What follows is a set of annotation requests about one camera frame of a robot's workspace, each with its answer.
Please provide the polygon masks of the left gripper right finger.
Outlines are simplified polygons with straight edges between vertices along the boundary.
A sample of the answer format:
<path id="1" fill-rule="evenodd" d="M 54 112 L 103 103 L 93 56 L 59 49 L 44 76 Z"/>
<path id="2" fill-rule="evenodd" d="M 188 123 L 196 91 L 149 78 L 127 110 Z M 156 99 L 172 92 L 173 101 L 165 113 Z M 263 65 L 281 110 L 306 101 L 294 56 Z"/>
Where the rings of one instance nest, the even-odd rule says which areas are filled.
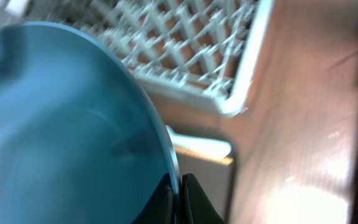
<path id="1" fill-rule="evenodd" d="M 194 174 L 182 176 L 181 203 L 186 224 L 224 224 Z"/>

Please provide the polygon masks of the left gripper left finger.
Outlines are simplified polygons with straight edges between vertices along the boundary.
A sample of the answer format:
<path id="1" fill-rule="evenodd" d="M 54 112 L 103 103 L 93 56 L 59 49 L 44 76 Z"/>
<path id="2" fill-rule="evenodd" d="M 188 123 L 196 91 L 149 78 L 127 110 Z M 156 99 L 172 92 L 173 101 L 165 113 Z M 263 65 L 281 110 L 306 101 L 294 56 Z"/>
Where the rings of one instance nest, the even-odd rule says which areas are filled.
<path id="1" fill-rule="evenodd" d="M 173 209 L 173 190 L 170 176 L 166 173 L 132 224 L 173 224 Z"/>

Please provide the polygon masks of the dark blue plate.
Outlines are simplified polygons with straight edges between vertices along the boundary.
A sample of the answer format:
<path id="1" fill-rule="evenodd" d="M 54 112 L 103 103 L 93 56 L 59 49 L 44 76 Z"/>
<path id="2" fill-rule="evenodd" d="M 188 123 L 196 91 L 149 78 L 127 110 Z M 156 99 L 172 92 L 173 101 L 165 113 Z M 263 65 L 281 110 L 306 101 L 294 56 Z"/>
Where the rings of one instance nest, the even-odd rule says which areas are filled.
<path id="1" fill-rule="evenodd" d="M 0 29 L 0 223 L 132 223 L 177 158 L 145 91 L 96 39 Z"/>

